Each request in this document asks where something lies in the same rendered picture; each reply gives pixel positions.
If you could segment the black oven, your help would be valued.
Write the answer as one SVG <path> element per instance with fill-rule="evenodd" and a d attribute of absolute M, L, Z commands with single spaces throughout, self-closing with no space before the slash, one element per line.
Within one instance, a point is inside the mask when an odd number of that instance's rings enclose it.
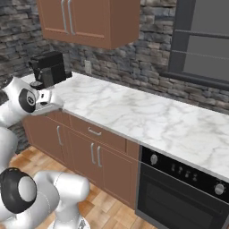
<path fill-rule="evenodd" d="M 138 167 L 137 216 L 157 229 L 229 229 L 228 182 L 144 146 Z M 222 195 L 215 194 L 218 183 Z"/>

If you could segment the narrow brown drawer front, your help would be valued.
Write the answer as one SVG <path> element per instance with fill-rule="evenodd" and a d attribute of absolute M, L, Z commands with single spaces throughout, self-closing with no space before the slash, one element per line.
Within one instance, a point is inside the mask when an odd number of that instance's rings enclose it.
<path fill-rule="evenodd" d="M 46 117 L 51 119 L 52 121 L 63 124 L 64 126 L 71 126 L 70 116 L 61 110 L 50 112 L 46 114 Z"/>

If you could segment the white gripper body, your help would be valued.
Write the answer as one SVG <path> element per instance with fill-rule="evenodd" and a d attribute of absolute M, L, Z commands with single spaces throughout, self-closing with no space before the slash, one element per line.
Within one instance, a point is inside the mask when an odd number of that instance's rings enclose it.
<path fill-rule="evenodd" d="M 44 115 L 64 106 L 63 100 L 51 89 L 31 91 L 35 96 L 35 111 L 32 115 Z"/>

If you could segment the brown wall cupboard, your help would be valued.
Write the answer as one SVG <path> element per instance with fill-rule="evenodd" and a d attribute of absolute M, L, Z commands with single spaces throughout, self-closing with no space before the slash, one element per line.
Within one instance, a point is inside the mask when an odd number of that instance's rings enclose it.
<path fill-rule="evenodd" d="M 68 0 L 64 2 L 68 34 L 57 34 L 49 39 L 72 43 L 70 31 Z M 140 0 L 110 0 L 110 29 L 112 48 L 129 44 L 139 38 Z"/>

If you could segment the brown base cupboard door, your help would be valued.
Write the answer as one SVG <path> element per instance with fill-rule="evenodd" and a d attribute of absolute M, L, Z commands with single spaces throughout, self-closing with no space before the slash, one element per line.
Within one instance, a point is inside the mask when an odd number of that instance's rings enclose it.
<path fill-rule="evenodd" d="M 100 147 L 102 190 L 135 208 L 138 162 L 115 150 Z"/>
<path fill-rule="evenodd" d="M 62 143 L 64 144 L 63 126 L 60 123 L 52 121 L 44 115 L 30 115 L 23 120 L 23 125 L 29 143 L 33 147 L 64 165 L 64 146 L 59 144 L 56 133 L 56 126 L 59 125 Z"/>
<path fill-rule="evenodd" d="M 71 151 L 74 162 L 74 169 L 86 176 L 91 182 L 97 183 L 97 160 L 95 158 L 96 164 L 94 165 L 91 161 L 90 151 L 90 145 L 94 141 L 76 131 L 68 130 L 67 135 L 69 141 L 69 150 Z"/>

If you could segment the black coffee machine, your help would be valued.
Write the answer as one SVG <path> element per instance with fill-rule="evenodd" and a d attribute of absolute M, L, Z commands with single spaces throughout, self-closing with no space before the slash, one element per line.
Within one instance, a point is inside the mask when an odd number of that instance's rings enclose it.
<path fill-rule="evenodd" d="M 52 87 L 72 77 L 72 72 L 66 71 L 64 68 L 63 54 L 57 51 L 31 57 L 29 67 L 35 76 L 35 80 L 30 83 L 30 86 L 37 90 Z"/>

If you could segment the white wall socket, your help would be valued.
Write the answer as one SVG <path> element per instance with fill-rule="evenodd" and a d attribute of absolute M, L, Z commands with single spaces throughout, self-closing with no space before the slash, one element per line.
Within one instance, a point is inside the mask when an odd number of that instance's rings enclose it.
<path fill-rule="evenodd" d="M 85 60 L 85 73 L 86 74 L 92 74 L 92 69 L 91 69 L 91 62 L 88 60 Z"/>

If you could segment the wide brown drawer front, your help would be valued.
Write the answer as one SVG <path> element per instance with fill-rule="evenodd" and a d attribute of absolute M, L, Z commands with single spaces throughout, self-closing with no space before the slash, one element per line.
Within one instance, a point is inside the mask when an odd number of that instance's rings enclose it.
<path fill-rule="evenodd" d="M 115 148 L 119 151 L 124 152 L 126 146 L 126 140 L 123 137 L 120 137 L 110 131 L 107 131 L 103 128 L 100 128 L 92 123 L 81 120 L 78 117 L 73 115 L 70 116 L 71 127 L 84 135 L 91 137 L 99 142 L 106 144 L 110 148 Z M 88 128 L 91 128 L 93 131 L 102 132 L 101 136 L 97 136 L 88 131 Z"/>

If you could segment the dark grey window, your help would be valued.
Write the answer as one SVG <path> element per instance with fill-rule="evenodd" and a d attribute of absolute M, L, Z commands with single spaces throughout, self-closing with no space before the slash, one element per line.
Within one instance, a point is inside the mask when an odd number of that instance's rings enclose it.
<path fill-rule="evenodd" d="M 164 75 L 229 91 L 229 0 L 177 0 Z"/>

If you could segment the brown wall cupboard door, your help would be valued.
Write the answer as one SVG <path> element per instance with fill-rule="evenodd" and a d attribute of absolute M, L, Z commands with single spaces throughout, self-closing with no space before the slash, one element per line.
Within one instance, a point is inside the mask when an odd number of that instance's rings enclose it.
<path fill-rule="evenodd" d="M 72 0 L 72 43 L 112 48 L 110 0 Z"/>
<path fill-rule="evenodd" d="M 38 0 L 38 14 L 45 37 L 66 35 L 64 32 L 61 0 Z"/>

